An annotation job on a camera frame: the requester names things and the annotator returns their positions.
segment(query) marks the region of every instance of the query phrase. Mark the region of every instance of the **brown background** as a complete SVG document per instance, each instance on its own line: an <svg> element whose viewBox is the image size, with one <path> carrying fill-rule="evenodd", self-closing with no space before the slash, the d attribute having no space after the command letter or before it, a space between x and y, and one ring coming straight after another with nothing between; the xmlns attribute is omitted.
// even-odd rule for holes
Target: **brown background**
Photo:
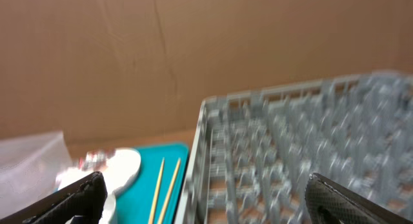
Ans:
<svg viewBox="0 0 413 224"><path fill-rule="evenodd" d="M194 128L207 96L413 72L413 0L0 0L0 138Z"/></svg>

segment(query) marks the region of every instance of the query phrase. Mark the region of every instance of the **dish rack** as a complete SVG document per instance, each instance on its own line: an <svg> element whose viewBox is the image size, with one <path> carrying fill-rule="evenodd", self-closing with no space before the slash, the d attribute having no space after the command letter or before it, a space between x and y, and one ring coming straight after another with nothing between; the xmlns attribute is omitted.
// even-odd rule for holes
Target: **dish rack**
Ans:
<svg viewBox="0 0 413 224"><path fill-rule="evenodd" d="M413 220L411 84L381 73L204 100L175 223L311 223L311 172Z"/></svg>

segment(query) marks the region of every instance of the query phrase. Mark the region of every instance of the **teal tray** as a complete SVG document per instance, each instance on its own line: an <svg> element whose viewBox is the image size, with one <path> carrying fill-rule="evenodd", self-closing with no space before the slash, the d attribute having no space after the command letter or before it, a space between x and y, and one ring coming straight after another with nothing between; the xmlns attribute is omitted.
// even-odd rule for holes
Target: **teal tray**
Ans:
<svg viewBox="0 0 413 224"><path fill-rule="evenodd" d="M168 145L137 147L136 150L141 154L141 168L135 183L116 200L117 223L148 223L159 169L162 159L165 158L154 220L154 223L157 223L176 163L181 158L181 166L179 167L174 189L163 220L163 223L172 223L181 192L183 176L185 175L188 147L183 143L172 143Z"/></svg>

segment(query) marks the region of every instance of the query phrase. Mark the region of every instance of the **translucent plastic container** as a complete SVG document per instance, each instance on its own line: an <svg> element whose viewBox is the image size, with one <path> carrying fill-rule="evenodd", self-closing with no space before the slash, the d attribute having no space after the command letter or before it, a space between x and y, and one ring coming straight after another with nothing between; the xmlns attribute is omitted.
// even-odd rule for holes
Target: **translucent plastic container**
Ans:
<svg viewBox="0 0 413 224"><path fill-rule="evenodd" d="M62 132L0 141L0 218L53 193L58 172L72 165Z"/></svg>

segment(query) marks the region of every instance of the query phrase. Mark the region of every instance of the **chopstick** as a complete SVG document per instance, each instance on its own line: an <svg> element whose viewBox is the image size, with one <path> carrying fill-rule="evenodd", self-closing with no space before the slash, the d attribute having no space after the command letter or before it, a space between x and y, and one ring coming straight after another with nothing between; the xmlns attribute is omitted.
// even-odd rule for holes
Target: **chopstick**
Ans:
<svg viewBox="0 0 413 224"><path fill-rule="evenodd" d="M157 224L162 224L163 218L165 216L166 208L168 207L169 198L170 198L170 195L172 193L172 189L174 188L174 184L175 184L175 180L176 180L176 176L178 174L180 164L181 164L181 159L178 159L178 162L176 163L176 167L175 167L175 171L174 171L174 176L172 176L172 181L169 184L168 193L166 194L165 201L163 202L161 215L159 216Z"/></svg>
<svg viewBox="0 0 413 224"><path fill-rule="evenodd" d="M159 188L161 188L161 180L162 180L162 173L163 173L163 165L164 164L165 164L165 158L162 159L161 169L159 169L159 175L157 177L154 200L152 201L152 208L150 209L148 224L153 224L153 222L154 222L157 197L159 195Z"/></svg>

